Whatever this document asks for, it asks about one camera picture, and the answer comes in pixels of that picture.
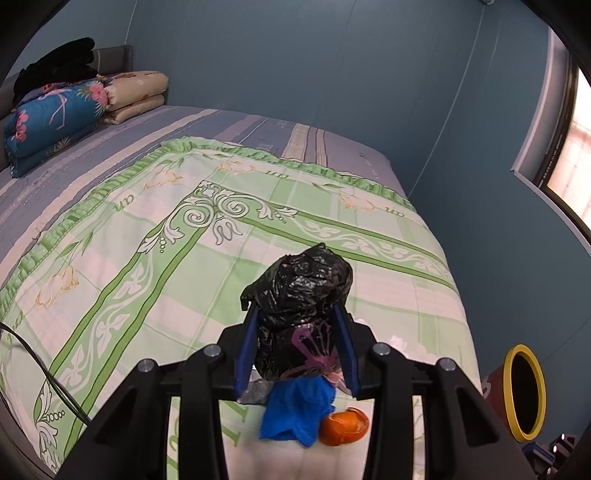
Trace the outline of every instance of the headboard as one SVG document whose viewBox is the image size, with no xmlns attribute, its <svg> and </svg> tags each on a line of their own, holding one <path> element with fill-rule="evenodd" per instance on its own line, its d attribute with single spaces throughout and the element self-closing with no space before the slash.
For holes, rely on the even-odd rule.
<svg viewBox="0 0 591 480">
<path fill-rule="evenodd" d="M 90 64 L 101 75 L 112 73 L 130 72 L 133 67 L 133 49 L 131 45 L 119 47 L 96 48 L 94 61 Z M 0 137 L 4 135 L 4 122 L 12 109 L 12 88 L 17 80 L 18 73 L 8 77 L 0 86 Z M 0 170 L 8 165 L 4 158 L 4 149 L 0 148 Z"/>
</svg>

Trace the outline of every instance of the blue wall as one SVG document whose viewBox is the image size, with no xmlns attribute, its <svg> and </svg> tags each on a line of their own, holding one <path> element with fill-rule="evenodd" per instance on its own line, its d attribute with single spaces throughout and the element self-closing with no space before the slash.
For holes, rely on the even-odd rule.
<svg viewBox="0 0 591 480">
<path fill-rule="evenodd" d="M 172 105 L 325 128 L 416 177 L 457 92 L 478 0 L 141 0 L 138 68 L 170 76 Z"/>
<path fill-rule="evenodd" d="M 457 102 L 410 198 L 446 252 L 481 373 L 520 342 L 540 359 L 549 440 L 591 420 L 591 258 L 509 170 L 536 109 L 547 39 L 519 0 L 486 8 Z"/>
<path fill-rule="evenodd" d="M 96 48 L 123 45 L 134 5 L 135 0 L 70 0 L 35 34 L 8 76 L 77 38 L 94 38 Z"/>
</svg>

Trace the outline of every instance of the beige folded quilt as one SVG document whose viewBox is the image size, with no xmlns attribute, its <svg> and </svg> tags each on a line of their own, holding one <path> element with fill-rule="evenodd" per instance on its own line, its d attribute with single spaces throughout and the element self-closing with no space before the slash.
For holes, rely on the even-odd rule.
<svg viewBox="0 0 591 480">
<path fill-rule="evenodd" d="M 154 108 L 164 104 L 163 95 L 154 95 L 144 100 L 139 100 L 131 105 L 124 106 L 113 112 L 106 112 L 100 119 L 100 123 L 108 125 L 119 125 L 128 118 L 149 112 Z"/>
<path fill-rule="evenodd" d="M 109 99 L 106 110 L 112 112 L 139 100 L 163 93 L 168 88 L 164 73 L 145 70 L 115 75 L 105 87 Z"/>
</svg>

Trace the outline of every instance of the blue gripper pad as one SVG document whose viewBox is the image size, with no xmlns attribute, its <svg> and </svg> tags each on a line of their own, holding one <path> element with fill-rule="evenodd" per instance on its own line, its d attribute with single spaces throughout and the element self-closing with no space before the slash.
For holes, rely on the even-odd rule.
<svg viewBox="0 0 591 480">
<path fill-rule="evenodd" d="M 347 318 L 344 307 L 336 305 L 333 308 L 333 327 L 335 328 L 336 349 L 339 354 L 340 367 L 345 378 L 345 385 L 351 390 L 351 394 L 357 397 L 361 391 L 361 382 L 359 380 L 359 363 L 353 341 L 351 340 L 351 331 L 353 322 Z"/>
<path fill-rule="evenodd" d="M 236 398 L 240 398 L 251 378 L 252 366 L 255 363 L 256 355 L 256 329 L 258 327 L 258 315 L 259 307 L 248 309 L 246 318 L 244 319 L 243 328 L 244 337 L 242 339 L 242 345 L 236 358 L 236 370 L 235 370 L 235 381 L 234 381 L 234 394 Z"/>
</svg>

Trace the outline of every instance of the black plastic bag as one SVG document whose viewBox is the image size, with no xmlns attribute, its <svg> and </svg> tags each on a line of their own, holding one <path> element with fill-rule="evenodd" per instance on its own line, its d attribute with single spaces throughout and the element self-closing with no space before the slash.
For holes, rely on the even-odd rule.
<svg viewBox="0 0 591 480">
<path fill-rule="evenodd" d="M 260 308 L 255 366 L 266 380 L 317 377 L 339 369 L 332 306 L 347 299 L 353 270 L 318 244 L 300 255 L 286 255 L 241 295 L 243 308 Z"/>
</svg>

